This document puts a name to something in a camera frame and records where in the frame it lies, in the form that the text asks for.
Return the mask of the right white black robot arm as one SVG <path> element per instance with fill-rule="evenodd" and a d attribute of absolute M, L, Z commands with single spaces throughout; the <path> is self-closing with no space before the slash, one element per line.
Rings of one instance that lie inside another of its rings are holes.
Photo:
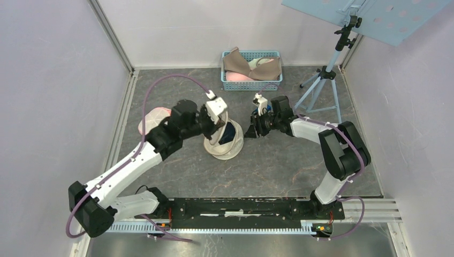
<path fill-rule="evenodd" d="M 357 128 L 352 122 L 337 124 L 299 117 L 294 114 L 287 96 L 268 101 L 261 94 L 255 94 L 253 104 L 256 110 L 251 114 L 246 138 L 264 137 L 278 130 L 320 145 L 327 173 L 311 193 L 309 212 L 315 218 L 324 218 L 331 211 L 330 205 L 340 197 L 344 185 L 351 183 L 372 161 Z"/>

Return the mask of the white round tub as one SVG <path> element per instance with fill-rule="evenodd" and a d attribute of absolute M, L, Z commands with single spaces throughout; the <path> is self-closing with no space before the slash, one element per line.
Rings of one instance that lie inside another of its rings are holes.
<path fill-rule="evenodd" d="M 232 120 L 225 111 L 219 116 L 219 122 L 225 124 L 212 136 L 204 138 L 203 146 L 210 155 L 219 160 L 230 160 L 236 157 L 243 148 L 244 137 L 241 126 Z"/>

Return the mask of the beige padded bra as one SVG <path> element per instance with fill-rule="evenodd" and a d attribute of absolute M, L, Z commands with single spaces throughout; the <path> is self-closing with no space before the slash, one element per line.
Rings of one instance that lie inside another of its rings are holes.
<path fill-rule="evenodd" d="M 223 57 L 226 81 L 277 81 L 282 74 L 280 57 L 264 56 L 247 61 L 235 47 Z"/>

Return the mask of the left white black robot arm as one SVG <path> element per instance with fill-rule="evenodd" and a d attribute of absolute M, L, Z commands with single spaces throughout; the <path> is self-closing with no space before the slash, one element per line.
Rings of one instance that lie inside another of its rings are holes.
<path fill-rule="evenodd" d="M 183 141 L 199 135 L 211 139 L 226 124 L 227 105 L 217 97 L 200 108 L 190 100 L 180 100 L 170 113 L 153 128 L 143 128 L 142 140 L 120 162 L 108 171 L 83 184 L 79 181 L 68 188 L 70 217 L 66 234 L 76 219 L 91 238 L 105 233 L 115 221 L 138 215 L 152 214 L 162 218 L 168 212 L 168 203 L 153 191 L 119 197 L 119 194 L 147 170 L 159 165 L 180 150 Z"/>

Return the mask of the navy blue lace bra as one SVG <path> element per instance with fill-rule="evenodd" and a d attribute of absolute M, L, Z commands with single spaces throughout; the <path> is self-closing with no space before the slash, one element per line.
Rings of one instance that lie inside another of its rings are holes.
<path fill-rule="evenodd" d="M 224 145 L 226 143 L 232 142 L 236 137 L 235 126 L 231 122 L 227 122 L 225 130 L 219 140 L 219 145 Z"/>

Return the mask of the white mesh laundry bag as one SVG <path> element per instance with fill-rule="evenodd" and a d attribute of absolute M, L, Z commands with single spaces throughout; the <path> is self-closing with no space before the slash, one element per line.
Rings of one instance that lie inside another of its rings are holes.
<path fill-rule="evenodd" d="M 171 110 L 165 107 L 156 107 L 141 119 L 138 125 L 138 131 L 141 135 L 146 135 L 151 129 L 157 127 L 160 122 L 171 115 Z"/>

